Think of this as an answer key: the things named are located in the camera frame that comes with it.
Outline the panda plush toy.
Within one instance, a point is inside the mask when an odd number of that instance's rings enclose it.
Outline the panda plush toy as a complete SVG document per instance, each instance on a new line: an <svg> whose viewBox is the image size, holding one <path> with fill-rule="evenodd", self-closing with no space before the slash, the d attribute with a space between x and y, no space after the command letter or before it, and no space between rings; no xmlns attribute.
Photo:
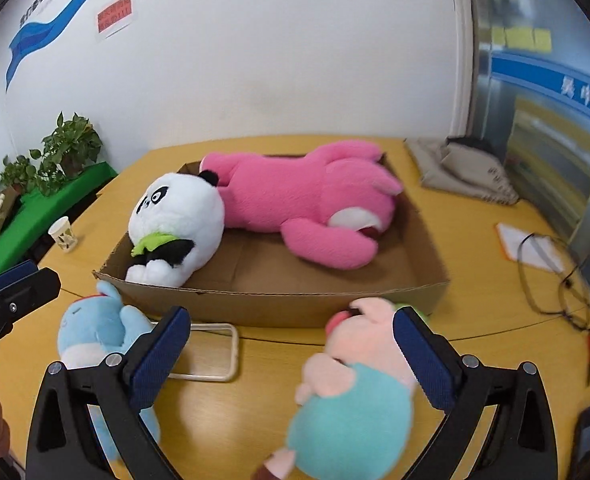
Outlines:
<svg viewBox="0 0 590 480"><path fill-rule="evenodd" d="M214 171L169 172L156 179L128 224L130 283L182 287L217 252L225 230L225 204Z"/></svg>

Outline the large pink plush bear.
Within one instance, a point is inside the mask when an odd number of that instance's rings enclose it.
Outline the large pink plush bear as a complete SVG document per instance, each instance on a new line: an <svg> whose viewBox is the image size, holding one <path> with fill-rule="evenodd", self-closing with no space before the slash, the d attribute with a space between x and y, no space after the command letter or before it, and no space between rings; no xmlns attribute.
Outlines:
<svg viewBox="0 0 590 480"><path fill-rule="evenodd" d="M346 140L299 157L209 153L201 168L219 177L228 229L278 233L298 258L355 270L376 256L402 192L382 157L372 142Z"/></svg>

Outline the black phone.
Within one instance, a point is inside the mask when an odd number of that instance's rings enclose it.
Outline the black phone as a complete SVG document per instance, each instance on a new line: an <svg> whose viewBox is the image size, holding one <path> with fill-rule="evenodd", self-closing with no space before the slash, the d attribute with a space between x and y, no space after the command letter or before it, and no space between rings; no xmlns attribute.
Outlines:
<svg viewBox="0 0 590 480"><path fill-rule="evenodd" d="M572 464L577 466L590 454L590 405L579 415L574 429Z"/></svg>

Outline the pink pig plush toy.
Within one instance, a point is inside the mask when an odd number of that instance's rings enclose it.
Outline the pink pig plush toy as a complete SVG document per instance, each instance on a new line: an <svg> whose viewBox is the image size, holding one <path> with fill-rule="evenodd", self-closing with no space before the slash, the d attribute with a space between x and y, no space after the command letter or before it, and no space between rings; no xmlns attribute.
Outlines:
<svg viewBox="0 0 590 480"><path fill-rule="evenodd" d="M396 306L353 300L325 326L324 349L303 367L285 445L254 472L286 479L382 479L402 456L417 379L393 335Z"/></svg>

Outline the green cloth shelf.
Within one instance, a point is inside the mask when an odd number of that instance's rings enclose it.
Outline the green cloth shelf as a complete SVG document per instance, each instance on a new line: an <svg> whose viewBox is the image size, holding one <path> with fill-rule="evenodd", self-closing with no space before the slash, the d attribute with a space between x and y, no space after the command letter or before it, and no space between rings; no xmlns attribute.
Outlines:
<svg viewBox="0 0 590 480"><path fill-rule="evenodd" d="M51 196L38 190L22 196L0 234L0 273L26 259L39 262L54 244L48 228L60 217L76 220L116 176L107 162L100 162Z"/></svg>

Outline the white paper envelope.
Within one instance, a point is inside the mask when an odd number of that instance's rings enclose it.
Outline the white paper envelope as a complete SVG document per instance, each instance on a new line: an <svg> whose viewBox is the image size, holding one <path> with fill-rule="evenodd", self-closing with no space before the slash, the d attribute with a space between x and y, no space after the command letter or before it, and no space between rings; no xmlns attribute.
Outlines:
<svg viewBox="0 0 590 480"><path fill-rule="evenodd" d="M549 236L526 233L505 223L497 223L495 229L508 260L552 273L563 271L562 258Z"/></svg>

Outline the potted green plant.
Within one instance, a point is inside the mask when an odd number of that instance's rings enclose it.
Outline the potted green plant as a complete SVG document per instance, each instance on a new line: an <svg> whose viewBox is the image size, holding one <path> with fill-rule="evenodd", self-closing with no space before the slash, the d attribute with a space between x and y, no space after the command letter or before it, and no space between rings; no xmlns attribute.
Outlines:
<svg viewBox="0 0 590 480"><path fill-rule="evenodd" d="M55 129L32 148L15 158L5 156L0 171L0 190L14 188L19 194L39 191L51 196L95 165L103 142L88 118L58 115Z"/></svg>

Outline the grey canvas bag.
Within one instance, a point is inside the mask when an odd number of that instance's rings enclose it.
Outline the grey canvas bag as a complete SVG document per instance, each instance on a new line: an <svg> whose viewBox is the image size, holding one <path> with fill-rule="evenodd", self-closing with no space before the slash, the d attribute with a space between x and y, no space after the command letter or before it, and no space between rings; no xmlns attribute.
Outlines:
<svg viewBox="0 0 590 480"><path fill-rule="evenodd" d="M405 145L423 188L508 206L520 199L492 154L436 139L406 139Z"/></svg>

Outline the cardboard tray box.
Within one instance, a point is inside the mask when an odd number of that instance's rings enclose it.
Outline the cardboard tray box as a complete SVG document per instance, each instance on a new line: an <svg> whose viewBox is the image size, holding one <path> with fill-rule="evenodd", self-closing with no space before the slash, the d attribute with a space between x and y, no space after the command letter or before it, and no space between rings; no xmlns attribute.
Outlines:
<svg viewBox="0 0 590 480"><path fill-rule="evenodd" d="M198 174L201 162L178 174ZM431 313L449 276L417 207L402 187L379 251L360 269L337 270L293 255L278 233L225 226L217 252L182 287L130 283L132 243L126 234L96 272L145 313L173 306L201 321L266 327L320 327L357 298L382 297Z"/></svg>

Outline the blue plush toy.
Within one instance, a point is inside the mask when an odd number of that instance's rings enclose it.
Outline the blue plush toy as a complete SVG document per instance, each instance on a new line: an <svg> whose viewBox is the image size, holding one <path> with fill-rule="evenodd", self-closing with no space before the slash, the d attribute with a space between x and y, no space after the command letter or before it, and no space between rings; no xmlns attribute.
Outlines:
<svg viewBox="0 0 590 480"><path fill-rule="evenodd" d="M112 353L126 354L154 326L118 289L99 281L96 294L73 302L60 320L57 351L68 370L94 367Z"/></svg>

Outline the red wall notice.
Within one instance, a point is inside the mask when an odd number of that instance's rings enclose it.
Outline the red wall notice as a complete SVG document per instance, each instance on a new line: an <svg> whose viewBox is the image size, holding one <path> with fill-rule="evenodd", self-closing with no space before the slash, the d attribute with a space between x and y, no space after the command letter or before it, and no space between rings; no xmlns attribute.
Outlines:
<svg viewBox="0 0 590 480"><path fill-rule="evenodd" d="M97 12L95 29L98 40L114 36L134 20L133 0L112 0Z"/></svg>

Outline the paper cup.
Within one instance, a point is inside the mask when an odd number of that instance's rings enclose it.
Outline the paper cup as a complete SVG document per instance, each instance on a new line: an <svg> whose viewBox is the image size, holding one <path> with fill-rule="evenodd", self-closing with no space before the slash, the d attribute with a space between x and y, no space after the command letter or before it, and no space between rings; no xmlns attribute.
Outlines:
<svg viewBox="0 0 590 480"><path fill-rule="evenodd" d="M72 232L71 223L67 216L57 219L52 226L48 228L48 235L50 235L55 244L63 250L63 252L71 252L76 248L79 238Z"/></svg>

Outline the cream phone case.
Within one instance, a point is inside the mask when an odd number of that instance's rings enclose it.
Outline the cream phone case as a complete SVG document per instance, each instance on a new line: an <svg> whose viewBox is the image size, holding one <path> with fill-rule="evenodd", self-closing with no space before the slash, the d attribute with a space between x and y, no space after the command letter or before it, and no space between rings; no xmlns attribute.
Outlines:
<svg viewBox="0 0 590 480"><path fill-rule="evenodd" d="M169 378L225 384L237 378L239 366L240 335L232 324L193 323Z"/></svg>

